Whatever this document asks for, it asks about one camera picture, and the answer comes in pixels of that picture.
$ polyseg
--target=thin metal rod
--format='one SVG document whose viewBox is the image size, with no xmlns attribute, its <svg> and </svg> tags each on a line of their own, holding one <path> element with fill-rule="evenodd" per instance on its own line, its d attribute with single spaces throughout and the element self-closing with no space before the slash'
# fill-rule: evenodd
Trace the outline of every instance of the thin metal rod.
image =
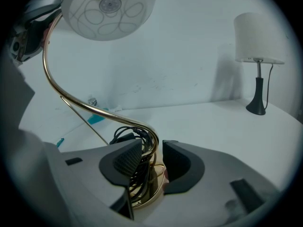
<svg viewBox="0 0 303 227">
<path fill-rule="evenodd" d="M 47 49 L 48 49 L 48 42 L 49 42 L 49 39 L 51 37 L 51 34 L 52 34 L 54 28 L 56 27 L 56 25 L 58 24 L 58 22 L 60 21 L 61 18 L 62 18 L 62 12 L 60 12 L 57 15 L 57 17 L 54 19 L 53 23 L 51 24 L 51 26 L 49 28 L 49 31 L 46 34 L 46 38 L 45 38 L 44 46 L 43 46 L 43 54 L 42 54 L 43 68 L 44 68 L 44 72 L 45 72 L 46 78 L 49 81 L 49 83 L 52 85 L 54 90 L 57 93 L 59 93 L 62 97 L 64 97 L 69 102 L 73 103 L 74 105 L 76 105 L 76 106 L 78 106 L 78 107 L 80 107 L 80 108 L 82 108 L 86 111 L 89 111 L 93 114 L 102 116 L 104 118 L 107 118 L 107 119 L 110 119 L 110 120 L 113 120 L 113 121 L 117 121 L 117 122 L 124 123 L 124 124 L 127 124 L 127 125 L 135 126 L 135 127 L 140 128 L 140 129 L 144 129 L 144 130 L 148 131 L 151 134 L 151 137 L 153 139 L 153 147 L 150 151 L 144 153 L 143 156 L 153 155 L 156 152 L 156 150 L 158 148 L 158 144 L 159 144 L 159 137 L 158 137 L 154 128 L 152 128 L 151 126 L 149 126 L 145 123 L 142 123 L 142 122 L 139 122 L 139 121 L 136 121 L 136 120 L 133 120 L 133 119 L 130 119 L 130 118 L 127 118 L 127 117 L 109 112 L 107 110 L 99 109 L 99 108 L 96 108 L 92 105 L 89 105 L 89 104 L 77 99 L 76 97 L 69 94 L 68 92 L 66 92 L 54 80 L 54 78 L 52 77 L 52 75 L 50 73 L 49 66 L 48 66 Z"/>
<path fill-rule="evenodd" d="M 93 130 L 100 137 L 100 139 L 103 140 L 104 143 L 106 143 L 107 146 L 109 146 L 107 141 L 80 115 L 80 113 L 77 112 L 76 109 L 73 108 L 72 105 L 70 105 L 70 103 L 64 97 L 60 96 L 60 98 L 91 128 L 91 130 Z"/>
<path fill-rule="evenodd" d="M 258 68 L 258 78 L 261 78 L 261 62 L 257 61 L 257 68 Z"/>
</svg>

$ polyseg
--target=gold lamp arm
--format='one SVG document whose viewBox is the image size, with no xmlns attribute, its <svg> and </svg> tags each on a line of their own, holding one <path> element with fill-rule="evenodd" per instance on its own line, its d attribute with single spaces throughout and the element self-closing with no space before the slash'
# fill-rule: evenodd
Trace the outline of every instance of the gold lamp arm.
<svg viewBox="0 0 303 227">
<path fill-rule="evenodd" d="M 151 126 L 149 126 L 145 123 L 142 123 L 142 122 L 139 122 L 139 121 L 136 121 L 136 120 L 133 120 L 133 119 L 130 119 L 130 118 L 127 118 L 127 117 L 109 112 L 107 110 L 103 110 L 103 109 L 99 109 L 99 108 L 96 108 L 94 106 L 91 106 L 91 105 L 77 99 L 76 97 L 69 94 L 68 92 L 66 92 L 54 80 L 54 78 L 52 77 L 52 75 L 50 73 L 48 62 L 47 62 L 47 49 L 48 49 L 48 43 L 49 43 L 49 39 L 51 37 L 51 34 L 52 34 L 54 28 L 56 27 L 56 25 L 58 24 L 58 22 L 60 21 L 61 18 L 62 18 L 62 12 L 60 12 L 56 16 L 53 23 L 51 24 L 51 26 L 49 28 L 49 31 L 47 32 L 47 35 L 46 35 L 46 38 L 45 38 L 45 41 L 44 41 L 44 46 L 43 46 L 43 55 L 42 55 L 42 57 L 43 57 L 43 67 L 44 67 L 44 72 L 45 72 L 45 75 L 46 75 L 47 80 L 49 81 L 49 83 L 52 85 L 54 90 L 61 95 L 61 97 L 63 97 L 65 100 L 68 100 L 69 102 L 75 104 L 76 106 L 78 106 L 78 107 L 80 107 L 80 108 L 82 108 L 86 111 L 89 111 L 93 114 L 102 116 L 104 118 L 107 118 L 107 119 L 110 119 L 110 120 L 113 120 L 113 121 L 117 121 L 117 122 L 120 122 L 120 123 L 123 123 L 123 124 L 135 126 L 135 127 L 138 127 L 138 128 L 141 128 L 141 129 L 144 129 L 144 130 L 148 131 L 151 134 L 151 137 L 152 137 L 152 140 L 153 140 L 153 147 L 150 151 L 144 153 L 143 157 L 153 155 L 156 152 L 156 150 L 158 148 L 158 145 L 159 145 L 159 137 L 158 137 L 155 129 L 153 129 Z"/>
</svg>

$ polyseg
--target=cylindrical lamp shade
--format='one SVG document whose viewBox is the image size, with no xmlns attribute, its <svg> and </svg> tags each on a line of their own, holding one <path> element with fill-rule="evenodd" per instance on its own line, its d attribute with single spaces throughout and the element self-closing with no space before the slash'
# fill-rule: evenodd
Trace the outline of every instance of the cylindrical lamp shade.
<svg viewBox="0 0 303 227">
<path fill-rule="evenodd" d="M 236 61 L 284 64 L 279 41 L 269 19 L 257 13 L 243 13 L 234 20 Z"/>
</svg>

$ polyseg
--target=lamp shade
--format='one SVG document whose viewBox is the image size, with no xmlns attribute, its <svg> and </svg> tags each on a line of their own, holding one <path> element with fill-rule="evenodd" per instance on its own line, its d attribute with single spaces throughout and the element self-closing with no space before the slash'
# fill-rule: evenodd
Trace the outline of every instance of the lamp shade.
<svg viewBox="0 0 303 227">
<path fill-rule="evenodd" d="M 150 16 L 156 0 L 63 0 L 68 25 L 91 40 L 120 39 L 136 31 Z"/>
<path fill-rule="evenodd" d="M 234 20 L 236 61 L 284 64 L 275 30 L 266 16 L 243 13 Z"/>
</svg>

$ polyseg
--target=table lamp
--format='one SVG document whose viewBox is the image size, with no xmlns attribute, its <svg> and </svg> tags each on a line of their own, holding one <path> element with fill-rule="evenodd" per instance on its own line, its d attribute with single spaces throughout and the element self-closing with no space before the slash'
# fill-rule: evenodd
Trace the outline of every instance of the table lamp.
<svg viewBox="0 0 303 227">
<path fill-rule="evenodd" d="M 236 61 L 253 62 L 257 64 L 256 92 L 246 109 L 253 114 L 264 115 L 262 91 L 263 78 L 261 63 L 284 64 L 281 51 L 278 48 L 274 30 L 269 19 L 257 13 L 243 13 L 234 20 L 236 36 Z"/>
</svg>

